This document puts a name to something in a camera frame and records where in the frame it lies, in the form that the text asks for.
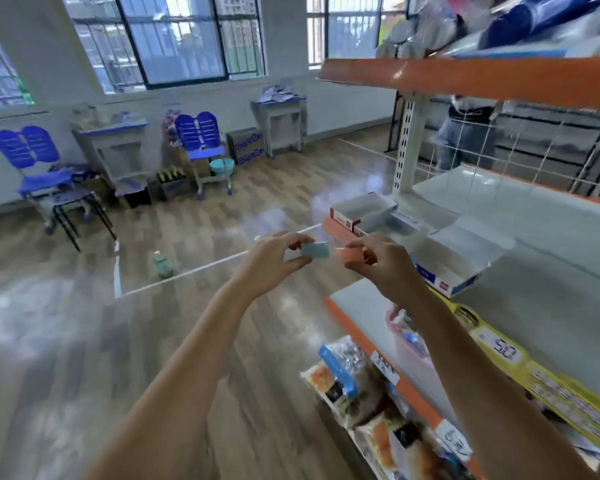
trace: handwritten price tag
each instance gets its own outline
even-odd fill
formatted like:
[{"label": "handwritten price tag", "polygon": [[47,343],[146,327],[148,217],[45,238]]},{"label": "handwritten price tag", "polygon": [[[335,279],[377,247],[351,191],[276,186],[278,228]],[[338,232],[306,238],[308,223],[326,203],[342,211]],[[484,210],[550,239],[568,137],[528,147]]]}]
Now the handwritten price tag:
[{"label": "handwritten price tag", "polygon": [[525,357],[525,353],[519,348],[509,343],[493,330],[481,326],[472,333],[473,337],[486,344],[494,352],[503,357],[504,360],[513,364],[519,364]]},{"label": "handwritten price tag", "polygon": [[400,380],[400,374],[398,374],[398,372],[391,367],[391,364],[388,363],[386,359],[382,357],[382,355],[378,354],[377,350],[371,354],[371,361],[376,364],[376,367],[380,369],[380,372],[384,374],[384,377],[389,379],[391,384],[394,386],[398,384],[398,381]]},{"label": "handwritten price tag", "polygon": [[436,434],[462,462],[466,463],[471,460],[473,450],[463,434],[449,421],[443,419],[436,428]]}]

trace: green bottle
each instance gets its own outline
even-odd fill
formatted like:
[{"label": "green bottle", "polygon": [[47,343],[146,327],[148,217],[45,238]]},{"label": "green bottle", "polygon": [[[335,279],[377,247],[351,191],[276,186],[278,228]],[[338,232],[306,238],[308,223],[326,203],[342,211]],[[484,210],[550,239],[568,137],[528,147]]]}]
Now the green bottle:
[{"label": "green bottle", "polygon": [[166,257],[160,254],[160,251],[153,253],[153,264],[158,270],[158,276],[161,280],[173,276],[173,266]]}]

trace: gray pants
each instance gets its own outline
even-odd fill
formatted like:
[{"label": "gray pants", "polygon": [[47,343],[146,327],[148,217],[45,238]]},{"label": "gray pants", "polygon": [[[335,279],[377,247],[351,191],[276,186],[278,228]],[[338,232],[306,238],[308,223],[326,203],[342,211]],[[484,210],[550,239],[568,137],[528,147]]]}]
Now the gray pants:
[{"label": "gray pants", "polygon": [[439,172],[456,168],[463,162],[490,169],[496,150],[496,128],[447,117],[436,133],[435,143]]}]

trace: chair backrest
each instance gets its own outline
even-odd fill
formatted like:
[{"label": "chair backrest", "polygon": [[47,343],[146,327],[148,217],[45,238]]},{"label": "chair backrest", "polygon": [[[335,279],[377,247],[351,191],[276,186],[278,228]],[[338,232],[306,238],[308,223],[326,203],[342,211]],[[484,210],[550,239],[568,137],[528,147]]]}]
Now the chair backrest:
[{"label": "chair backrest", "polygon": [[175,126],[185,150],[200,149],[202,142],[200,142],[200,133],[198,132],[198,128],[196,128],[195,119],[188,114],[181,114],[176,118]]},{"label": "chair backrest", "polygon": [[39,126],[25,126],[20,133],[35,154],[36,160],[44,163],[55,163],[60,160],[56,145],[46,129]]},{"label": "chair backrest", "polygon": [[36,164],[29,147],[15,131],[0,130],[0,152],[12,166],[23,169]]},{"label": "chair backrest", "polygon": [[202,142],[208,148],[217,148],[220,146],[220,129],[216,117],[208,111],[201,112],[198,117],[198,126]]}]

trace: white wall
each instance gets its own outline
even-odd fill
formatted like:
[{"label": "white wall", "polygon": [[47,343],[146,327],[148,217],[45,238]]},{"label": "white wall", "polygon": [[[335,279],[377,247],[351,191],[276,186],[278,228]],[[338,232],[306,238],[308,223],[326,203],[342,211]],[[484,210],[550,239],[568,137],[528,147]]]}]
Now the white wall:
[{"label": "white wall", "polygon": [[[307,96],[309,135],[392,113],[394,91],[321,82],[315,79],[317,72],[307,71],[305,0],[260,0],[266,78],[109,96],[94,84],[79,39],[58,3],[61,0],[0,0],[0,41],[36,101],[27,111],[46,111],[0,118],[0,129],[42,126],[68,162],[84,161],[68,124],[71,106],[80,102],[145,115],[150,125],[145,131],[144,158],[155,167],[160,163],[164,107],[173,101],[190,114],[213,112],[221,131],[227,132],[255,126],[249,102],[259,97],[264,86],[294,77],[296,91]],[[20,174],[0,154],[0,204],[19,199],[19,183]]]}]

